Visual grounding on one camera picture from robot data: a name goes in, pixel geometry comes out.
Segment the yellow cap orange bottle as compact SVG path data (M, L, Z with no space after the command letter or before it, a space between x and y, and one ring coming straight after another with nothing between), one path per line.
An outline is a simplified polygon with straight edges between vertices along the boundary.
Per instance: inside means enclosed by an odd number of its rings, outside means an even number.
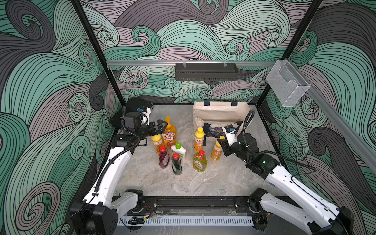
M212 151L212 154L211 154L211 159L215 162L220 160L222 153L223 153L223 149L222 149L222 146L219 143L219 140L225 140L225 137L221 136L215 142L215 145L214 145L214 148L213 148L213 151Z
M160 148L164 145L163 138L162 138L161 134L152 136L151 140L153 142L153 145L154 145L156 152L159 153Z
M194 135L194 149L196 152L199 152L203 149L203 143L205 138L205 133L202 127L199 127Z

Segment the beige canvas shopping bag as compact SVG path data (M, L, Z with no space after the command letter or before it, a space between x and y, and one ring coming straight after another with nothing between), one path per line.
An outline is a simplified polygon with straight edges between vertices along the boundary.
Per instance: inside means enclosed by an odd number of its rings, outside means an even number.
M223 127L228 125L233 126L238 136L250 111L250 106L246 102L196 101L193 105L194 130L203 129L204 146L208 140L225 136Z

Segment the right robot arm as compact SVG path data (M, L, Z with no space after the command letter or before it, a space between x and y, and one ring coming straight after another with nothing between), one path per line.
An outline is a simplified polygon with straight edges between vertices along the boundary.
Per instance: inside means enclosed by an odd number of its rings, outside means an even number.
M346 207L337 207L306 187L275 159L277 153L259 151L256 140L246 132L255 112L251 110L240 121L241 132L233 125L224 126L225 137L217 140L225 156L235 155L246 168L283 191L294 203L288 203L258 188L249 197L249 208L265 218L267 213L277 215L305 231L308 235L350 235L354 215Z

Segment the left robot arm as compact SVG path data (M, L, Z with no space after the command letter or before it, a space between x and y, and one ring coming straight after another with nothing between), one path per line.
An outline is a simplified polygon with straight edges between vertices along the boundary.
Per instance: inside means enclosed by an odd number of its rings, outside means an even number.
M141 140L164 133L167 122L157 120L137 126L122 120L123 133L110 144L107 162L82 202L72 204L69 219L78 235L112 235L124 215L141 203L141 193L128 190L113 200L116 185Z

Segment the large orange dish soap bottle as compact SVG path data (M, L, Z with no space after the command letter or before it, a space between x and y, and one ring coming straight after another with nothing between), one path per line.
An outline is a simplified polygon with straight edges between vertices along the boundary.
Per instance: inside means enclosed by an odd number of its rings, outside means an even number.
M177 143L177 131L176 127L171 124L170 116L167 116L165 121L167 122L167 127L162 134L162 138L165 147L171 149L171 147Z

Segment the white bottle green cap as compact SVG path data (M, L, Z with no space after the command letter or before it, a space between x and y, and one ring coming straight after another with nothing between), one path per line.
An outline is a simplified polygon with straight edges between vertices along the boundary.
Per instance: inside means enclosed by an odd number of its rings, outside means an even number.
M175 145L171 147L172 154L174 155L175 153L178 154L179 160L181 161L186 153L186 149L182 147L180 142L177 142Z

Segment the black case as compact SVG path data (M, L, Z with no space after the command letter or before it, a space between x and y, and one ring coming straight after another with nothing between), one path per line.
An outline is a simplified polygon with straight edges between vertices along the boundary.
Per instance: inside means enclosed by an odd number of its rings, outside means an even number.
M118 110L111 118L110 123L113 127L121 128L121 118L124 115L135 115L136 113L144 114L141 119L141 124L149 124L149 116L153 110L153 103L139 98L131 98L125 104L125 112L123 108Z

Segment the red liquid bottle red cap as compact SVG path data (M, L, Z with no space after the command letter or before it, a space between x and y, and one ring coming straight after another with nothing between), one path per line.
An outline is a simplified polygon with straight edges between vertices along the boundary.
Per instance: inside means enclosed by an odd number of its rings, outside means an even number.
M169 154L165 146L159 148L159 165L161 168L168 167L169 164Z

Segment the yellow-green bottle red cap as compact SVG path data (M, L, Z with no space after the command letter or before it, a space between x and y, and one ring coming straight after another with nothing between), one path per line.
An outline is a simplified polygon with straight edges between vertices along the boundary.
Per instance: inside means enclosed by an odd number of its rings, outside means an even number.
M207 167L205 151L200 150L193 156L193 168L198 172L204 172Z

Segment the dark green bottle red cap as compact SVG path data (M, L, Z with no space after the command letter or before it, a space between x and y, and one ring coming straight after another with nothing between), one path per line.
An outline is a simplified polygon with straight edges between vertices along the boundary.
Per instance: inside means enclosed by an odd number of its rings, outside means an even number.
M182 166L181 166L181 159L178 153L174 153L172 156L172 170L175 175L182 174Z

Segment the black wall shelf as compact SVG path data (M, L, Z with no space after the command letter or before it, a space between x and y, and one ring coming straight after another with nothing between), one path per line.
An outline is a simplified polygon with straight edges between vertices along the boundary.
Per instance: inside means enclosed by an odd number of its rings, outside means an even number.
M236 81L239 75L235 63L176 63L175 78L177 81Z

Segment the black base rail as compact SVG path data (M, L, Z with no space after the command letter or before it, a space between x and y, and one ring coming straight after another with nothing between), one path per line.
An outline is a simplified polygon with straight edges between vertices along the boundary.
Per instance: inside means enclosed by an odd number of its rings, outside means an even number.
M230 213L257 215L266 211L249 196L141 196L126 215L168 214L179 211L225 210Z

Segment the clear plastic wall bin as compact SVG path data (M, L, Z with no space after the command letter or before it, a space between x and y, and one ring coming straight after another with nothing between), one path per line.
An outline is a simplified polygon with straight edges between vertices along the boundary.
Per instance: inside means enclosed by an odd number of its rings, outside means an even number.
M266 81L283 107L295 106L310 89L296 64L287 59L276 61Z

